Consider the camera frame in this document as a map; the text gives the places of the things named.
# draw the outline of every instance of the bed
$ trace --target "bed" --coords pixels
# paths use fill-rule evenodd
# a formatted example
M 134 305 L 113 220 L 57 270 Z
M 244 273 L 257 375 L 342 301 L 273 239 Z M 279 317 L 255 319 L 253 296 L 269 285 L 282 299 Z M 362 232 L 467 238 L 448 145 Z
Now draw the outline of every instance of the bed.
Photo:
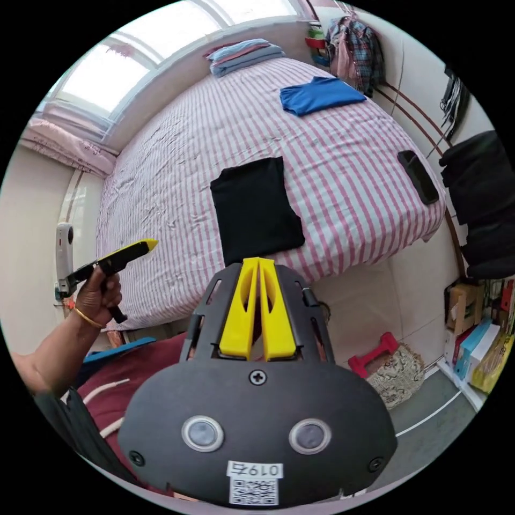
M 440 226 L 445 191 L 405 131 L 372 100 L 304 118 L 282 110 L 279 90 L 330 76 L 278 58 L 206 77 L 156 115 L 106 179 L 97 254 L 142 238 L 159 245 L 121 273 L 122 311 L 110 329 L 137 329 L 191 314 L 224 268 L 210 182 L 227 167 L 284 159 L 285 186 L 306 243 L 275 254 L 310 283 L 384 260 Z M 396 159 L 414 150 L 440 199 L 426 206 Z

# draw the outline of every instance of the black jacket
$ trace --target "black jacket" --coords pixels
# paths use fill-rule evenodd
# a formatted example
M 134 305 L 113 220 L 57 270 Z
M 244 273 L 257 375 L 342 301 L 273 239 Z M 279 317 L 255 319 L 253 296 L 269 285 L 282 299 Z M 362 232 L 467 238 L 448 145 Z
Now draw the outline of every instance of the black jacket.
M 461 248 L 475 279 L 515 274 L 515 173 L 495 131 L 448 149 L 440 160 L 456 216 L 468 224 Z

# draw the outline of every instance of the camera lens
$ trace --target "camera lens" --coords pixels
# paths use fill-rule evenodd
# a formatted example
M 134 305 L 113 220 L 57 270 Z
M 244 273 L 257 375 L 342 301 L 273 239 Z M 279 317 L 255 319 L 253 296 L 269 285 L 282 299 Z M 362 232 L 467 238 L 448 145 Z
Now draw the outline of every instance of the camera lens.
M 290 445 L 300 454 L 317 454 L 323 451 L 331 440 L 329 426 L 315 418 L 307 418 L 293 426 L 290 431 Z
M 196 451 L 213 452 L 221 447 L 224 431 L 212 418 L 198 415 L 184 422 L 182 439 L 188 447 Z

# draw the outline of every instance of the window frame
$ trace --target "window frame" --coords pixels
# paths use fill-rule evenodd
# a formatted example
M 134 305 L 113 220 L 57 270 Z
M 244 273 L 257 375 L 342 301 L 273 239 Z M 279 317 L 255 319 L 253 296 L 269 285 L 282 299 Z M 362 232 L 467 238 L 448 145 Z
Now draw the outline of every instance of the window frame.
M 219 29 L 181 47 L 167 58 L 163 58 L 156 50 L 139 38 L 117 30 L 99 41 L 63 74 L 55 87 L 39 104 L 35 115 L 54 122 L 77 136 L 85 137 L 101 145 L 112 134 L 118 120 L 140 91 L 191 52 L 209 43 L 216 43 L 217 40 L 227 36 L 262 26 L 264 21 L 266 25 L 284 23 L 285 21 L 307 21 L 304 16 L 304 9 L 297 0 L 286 1 L 290 3 L 296 14 L 260 18 L 236 24 L 230 15 L 216 3 L 216 0 L 189 0 L 190 3 L 203 10 L 218 25 Z M 147 68 L 148 72 L 120 99 L 118 105 L 111 112 L 62 91 L 68 79 L 93 49 L 97 48 L 98 45 L 111 46 L 112 44 L 129 45 L 134 52 L 130 59 Z

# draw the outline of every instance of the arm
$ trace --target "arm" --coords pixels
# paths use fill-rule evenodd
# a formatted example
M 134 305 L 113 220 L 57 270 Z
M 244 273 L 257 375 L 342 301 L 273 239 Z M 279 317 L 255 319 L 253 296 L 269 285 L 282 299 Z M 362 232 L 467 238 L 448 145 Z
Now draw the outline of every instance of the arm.
M 108 290 L 102 294 L 105 279 L 99 267 L 81 288 L 76 307 L 96 325 L 105 326 L 111 320 L 108 308 L 118 306 L 122 297 L 118 276 L 111 277 Z M 22 381 L 33 393 L 51 391 L 62 396 L 73 383 L 84 358 L 100 334 L 100 328 L 89 323 L 73 310 L 39 345 L 32 354 L 12 354 L 12 360 Z

